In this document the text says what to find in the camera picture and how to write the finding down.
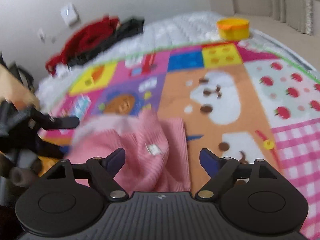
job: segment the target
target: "pink towel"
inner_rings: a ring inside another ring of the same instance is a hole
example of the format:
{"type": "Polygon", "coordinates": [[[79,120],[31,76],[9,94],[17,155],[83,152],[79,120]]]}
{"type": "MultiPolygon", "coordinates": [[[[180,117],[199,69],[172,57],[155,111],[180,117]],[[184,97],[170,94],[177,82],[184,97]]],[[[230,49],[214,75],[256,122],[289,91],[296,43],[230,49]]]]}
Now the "pink towel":
{"type": "Polygon", "coordinates": [[[187,142],[181,118],[158,120],[151,110],[142,111],[138,118],[117,115],[92,118],[76,130],[68,159],[71,163],[84,163],[95,156],[104,158],[120,147],[125,150],[126,160],[115,181],[129,195],[133,191],[190,191],[187,142]]]}

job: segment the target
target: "light switch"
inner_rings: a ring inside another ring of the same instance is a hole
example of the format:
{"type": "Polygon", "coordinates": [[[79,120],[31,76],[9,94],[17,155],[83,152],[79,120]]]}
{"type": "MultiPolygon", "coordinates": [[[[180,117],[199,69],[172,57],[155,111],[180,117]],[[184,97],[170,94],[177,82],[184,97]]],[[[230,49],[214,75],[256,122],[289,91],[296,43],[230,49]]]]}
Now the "light switch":
{"type": "Polygon", "coordinates": [[[71,26],[79,20],[78,14],[72,3],[61,8],[60,14],[67,26],[71,26]]]}

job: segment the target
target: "pink checkered pattern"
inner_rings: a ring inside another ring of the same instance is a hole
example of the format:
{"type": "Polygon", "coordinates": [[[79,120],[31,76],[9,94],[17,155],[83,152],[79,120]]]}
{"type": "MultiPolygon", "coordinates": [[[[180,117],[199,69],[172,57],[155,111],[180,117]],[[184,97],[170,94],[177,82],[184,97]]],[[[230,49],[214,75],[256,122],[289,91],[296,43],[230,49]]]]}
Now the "pink checkered pattern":
{"type": "Polygon", "coordinates": [[[305,196],[309,213],[301,233],[320,238],[320,118],[273,128],[284,176],[305,196]]]}

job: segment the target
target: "red apple print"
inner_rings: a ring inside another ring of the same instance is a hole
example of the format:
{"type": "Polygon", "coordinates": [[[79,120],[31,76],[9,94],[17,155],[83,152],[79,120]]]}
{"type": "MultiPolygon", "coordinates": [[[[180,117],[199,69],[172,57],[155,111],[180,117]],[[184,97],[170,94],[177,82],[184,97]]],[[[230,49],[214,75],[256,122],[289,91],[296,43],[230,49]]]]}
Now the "red apple print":
{"type": "Polygon", "coordinates": [[[317,101],[312,100],[309,104],[310,104],[310,108],[313,108],[317,112],[320,112],[320,104],[317,101]]]}
{"type": "Polygon", "coordinates": [[[297,98],[299,96],[299,91],[295,88],[288,88],[286,90],[287,95],[290,95],[293,98],[297,98]]]}
{"type": "Polygon", "coordinates": [[[271,87],[273,85],[273,80],[271,77],[264,76],[260,79],[260,84],[264,84],[267,87],[271,87]]]}
{"type": "Polygon", "coordinates": [[[320,84],[317,83],[313,87],[315,88],[315,90],[318,90],[320,92],[320,84]]]}
{"type": "Polygon", "coordinates": [[[282,119],[290,118],[291,114],[288,108],[280,106],[275,110],[275,115],[279,115],[282,119]]]}
{"type": "Polygon", "coordinates": [[[300,76],[298,73],[293,73],[291,74],[291,79],[297,81],[297,82],[301,82],[302,81],[302,76],[300,76]]]}
{"type": "Polygon", "coordinates": [[[278,62],[274,62],[271,64],[271,68],[275,69],[275,70],[281,70],[283,67],[280,63],[278,62]]]}

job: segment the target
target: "play mat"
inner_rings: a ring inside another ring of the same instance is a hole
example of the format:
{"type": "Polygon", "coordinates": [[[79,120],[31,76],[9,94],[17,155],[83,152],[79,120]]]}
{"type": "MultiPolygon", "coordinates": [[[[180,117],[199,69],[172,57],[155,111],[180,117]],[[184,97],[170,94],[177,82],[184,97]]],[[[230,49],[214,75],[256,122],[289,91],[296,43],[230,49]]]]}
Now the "play mat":
{"type": "MultiPolygon", "coordinates": [[[[183,118],[193,193],[209,180],[199,163],[202,148],[243,163],[266,159],[307,198],[312,211],[302,232],[316,238],[317,79],[281,55],[238,42],[211,43],[89,67],[51,113],[86,120],[103,113],[137,115],[143,108],[157,111],[159,118],[183,118]]],[[[72,135],[72,130],[42,133],[60,145],[68,145],[72,135]]]]}

